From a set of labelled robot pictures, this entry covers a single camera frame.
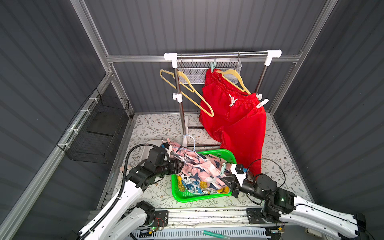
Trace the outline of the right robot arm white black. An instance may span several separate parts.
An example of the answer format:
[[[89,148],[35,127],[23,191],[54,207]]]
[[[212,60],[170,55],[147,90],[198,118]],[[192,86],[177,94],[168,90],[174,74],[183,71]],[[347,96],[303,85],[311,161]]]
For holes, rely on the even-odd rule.
[[[277,182],[261,174],[255,181],[239,181],[237,175],[222,177],[232,196],[244,193],[264,202],[261,216],[267,222],[299,225],[315,230],[335,240],[368,240],[366,220],[362,214],[345,214],[330,210],[303,199]]]

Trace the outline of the blue yellow white printed shorts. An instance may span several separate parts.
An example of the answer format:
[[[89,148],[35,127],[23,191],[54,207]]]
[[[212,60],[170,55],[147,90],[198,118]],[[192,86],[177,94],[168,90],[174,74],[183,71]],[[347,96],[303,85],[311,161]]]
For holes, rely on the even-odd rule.
[[[177,176],[177,186],[182,193],[191,193],[193,195],[213,195],[213,194],[228,194],[230,192],[229,187],[224,187],[219,190],[210,190],[208,184],[201,181],[183,179],[181,176]]]

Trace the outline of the pink navy patterned shorts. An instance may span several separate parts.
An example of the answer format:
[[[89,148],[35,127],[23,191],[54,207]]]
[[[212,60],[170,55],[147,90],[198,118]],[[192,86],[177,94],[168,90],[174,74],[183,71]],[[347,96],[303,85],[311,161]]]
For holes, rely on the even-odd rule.
[[[185,163],[182,172],[177,174],[177,176],[181,176],[185,180],[205,182],[208,184],[210,190],[219,190],[227,187],[227,185],[220,180],[220,168],[222,163],[227,164],[226,177],[231,174],[231,163],[212,154],[197,154],[190,149],[182,148],[180,144],[172,142],[170,139],[163,142],[172,145],[173,152],[180,156],[181,161]]]

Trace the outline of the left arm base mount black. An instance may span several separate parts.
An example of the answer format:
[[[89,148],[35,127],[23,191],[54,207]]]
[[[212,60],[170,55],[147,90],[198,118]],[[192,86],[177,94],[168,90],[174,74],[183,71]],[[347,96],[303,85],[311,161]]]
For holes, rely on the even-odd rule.
[[[154,227],[155,229],[157,227],[159,228],[167,227],[168,220],[169,220],[169,211],[156,210],[149,217],[149,220],[142,225],[142,227],[145,227],[145,228]]]

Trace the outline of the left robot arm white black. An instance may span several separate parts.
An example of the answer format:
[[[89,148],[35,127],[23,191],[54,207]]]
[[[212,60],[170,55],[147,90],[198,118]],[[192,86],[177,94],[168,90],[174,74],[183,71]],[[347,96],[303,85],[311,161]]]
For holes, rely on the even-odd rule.
[[[155,209],[146,202],[140,202],[129,211],[129,207],[139,199],[156,178],[181,173],[185,165],[184,157],[163,144],[150,147],[148,158],[131,170],[124,165],[124,179],[120,190],[107,205],[78,233],[79,240],[124,240],[141,226],[151,224]]]

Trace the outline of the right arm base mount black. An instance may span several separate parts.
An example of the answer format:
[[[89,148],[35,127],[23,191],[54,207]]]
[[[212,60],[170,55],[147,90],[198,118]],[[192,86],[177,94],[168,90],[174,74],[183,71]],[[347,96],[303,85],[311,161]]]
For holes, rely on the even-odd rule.
[[[249,221],[249,224],[277,224],[278,220],[275,219],[267,219],[263,213],[262,208],[247,208],[246,215]]]

